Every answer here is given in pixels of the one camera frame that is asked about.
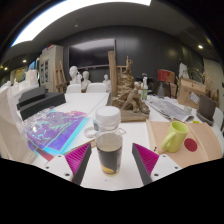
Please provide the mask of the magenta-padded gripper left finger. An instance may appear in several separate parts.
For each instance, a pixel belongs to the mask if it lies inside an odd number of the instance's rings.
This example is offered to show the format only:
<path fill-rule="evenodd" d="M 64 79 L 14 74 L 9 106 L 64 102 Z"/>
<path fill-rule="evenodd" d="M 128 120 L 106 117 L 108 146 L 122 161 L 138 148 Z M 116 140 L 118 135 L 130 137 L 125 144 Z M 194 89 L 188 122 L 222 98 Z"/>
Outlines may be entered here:
<path fill-rule="evenodd" d="M 91 144 L 86 143 L 67 152 L 65 155 L 56 155 L 44 166 L 44 169 L 76 185 L 80 185 L 91 153 Z"/>

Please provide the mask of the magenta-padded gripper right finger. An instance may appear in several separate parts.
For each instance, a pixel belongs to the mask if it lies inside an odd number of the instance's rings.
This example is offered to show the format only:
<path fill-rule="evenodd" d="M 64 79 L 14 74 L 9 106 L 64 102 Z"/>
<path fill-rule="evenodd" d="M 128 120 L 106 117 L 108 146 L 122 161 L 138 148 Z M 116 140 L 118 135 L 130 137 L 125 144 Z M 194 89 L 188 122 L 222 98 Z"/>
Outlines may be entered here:
<path fill-rule="evenodd" d="M 168 155 L 158 155 L 136 143 L 132 144 L 132 154 L 143 185 L 152 183 L 181 169 Z"/>

